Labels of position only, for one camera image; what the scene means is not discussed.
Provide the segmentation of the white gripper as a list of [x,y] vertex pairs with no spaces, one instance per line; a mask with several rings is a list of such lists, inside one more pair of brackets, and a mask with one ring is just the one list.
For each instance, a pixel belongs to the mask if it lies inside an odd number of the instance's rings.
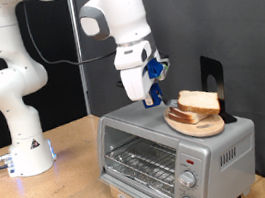
[[131,46],[119,46],[114,62],[128,97],[133,101],[145,99],[147,107],[153,106],[153,99],[147,96],[162,71],[150,43],[144,40]]

